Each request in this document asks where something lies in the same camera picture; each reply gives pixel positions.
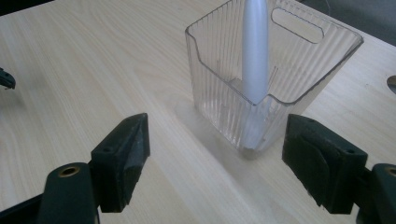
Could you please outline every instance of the black clamp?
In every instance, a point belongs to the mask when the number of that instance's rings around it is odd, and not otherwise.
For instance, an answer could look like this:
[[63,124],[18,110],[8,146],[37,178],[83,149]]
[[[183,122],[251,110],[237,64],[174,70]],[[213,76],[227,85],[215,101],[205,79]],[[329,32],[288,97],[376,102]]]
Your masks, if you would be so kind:
[[15,89],[15,78],[8,72],[5,72],[0,67],[0,85],[7,87],[8,89]]
[[282,160],[318,206],[350,214],[359,224],[396,223],[396,166],[365,168],[368,155],[315,120],[289,115]]
[[148,115],[129,117],[92,151],[88,164],[53,170],[44,193],[1,212],[0,223],[99,223],[98,206],[119,213],[129,203],[149,153]]

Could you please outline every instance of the wooden table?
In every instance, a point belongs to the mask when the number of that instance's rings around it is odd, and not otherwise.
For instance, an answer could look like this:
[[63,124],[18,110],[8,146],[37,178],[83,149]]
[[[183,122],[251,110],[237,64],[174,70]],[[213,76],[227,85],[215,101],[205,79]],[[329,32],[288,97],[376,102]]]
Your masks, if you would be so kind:
[[[121,214],[102,223],[355,223],[317,207],[281,160],[255,161],[194,109],[185,28],[225,0],[57,0],[0,18],[0,210],[47,174],[89,161],[124,118],[147,112],[151,156]],[[369,35],[305,110],[370,156],[396,163],[396,48]]]

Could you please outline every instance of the plastic bin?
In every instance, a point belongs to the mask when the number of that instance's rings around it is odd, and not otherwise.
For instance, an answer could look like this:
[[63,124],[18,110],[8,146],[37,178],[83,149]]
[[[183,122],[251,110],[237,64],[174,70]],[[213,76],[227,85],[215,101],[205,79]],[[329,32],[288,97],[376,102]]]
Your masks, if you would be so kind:
[[242,92],[244,3],[216,8],[190,25],[186,38],[195,107],[254,158],[284,134],[288,114],[302,113],[363,39],[296,1],[268,2],[269,91],[254,105]]

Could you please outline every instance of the clear plastic container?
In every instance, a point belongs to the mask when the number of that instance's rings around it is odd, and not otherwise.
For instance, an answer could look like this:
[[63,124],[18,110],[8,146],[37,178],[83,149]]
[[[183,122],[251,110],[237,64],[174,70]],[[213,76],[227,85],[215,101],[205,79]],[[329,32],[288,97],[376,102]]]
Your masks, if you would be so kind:
[[232,0],[186,29],[195,107],[254,158],[302,113],[363,43],[361,35],[294,0],[268,2],[269,90],[258,104],[242,92],[245,0]]

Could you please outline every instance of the light wood surface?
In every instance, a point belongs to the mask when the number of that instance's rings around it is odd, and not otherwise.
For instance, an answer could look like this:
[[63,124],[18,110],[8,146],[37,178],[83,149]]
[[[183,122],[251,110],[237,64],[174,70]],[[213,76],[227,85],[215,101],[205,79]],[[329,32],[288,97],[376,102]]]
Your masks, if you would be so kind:
[[[194,109],[185,28],[225,0],[57,0],[0,17],[0,210],[41,193],[47,174],[147,112],[151,156],[131,204],[102,223],[355,223],[332,216],[280,159],[282,139],[242,159]],[[369,35],[305,110],[396,163],[396,48]]]

